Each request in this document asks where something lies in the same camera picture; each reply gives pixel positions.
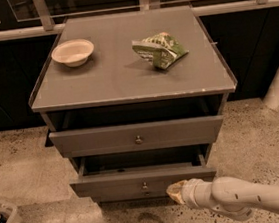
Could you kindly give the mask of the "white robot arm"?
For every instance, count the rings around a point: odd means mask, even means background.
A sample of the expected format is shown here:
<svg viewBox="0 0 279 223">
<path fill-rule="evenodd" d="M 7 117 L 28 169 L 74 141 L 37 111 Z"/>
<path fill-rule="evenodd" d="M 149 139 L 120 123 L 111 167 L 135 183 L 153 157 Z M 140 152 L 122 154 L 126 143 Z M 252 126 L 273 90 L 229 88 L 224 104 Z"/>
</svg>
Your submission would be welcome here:
<svg viewBox="0 0 279 223">
<path fill-rule="evenodd" d="M 182 180 L 166 189 L 178 204 L 192 209 L 209 209 L 230 219 L 243 221 L 253 214 L 253 208 L 279 214 L 279 185 L 247 182 L 235 177 Z"/>
</svg>

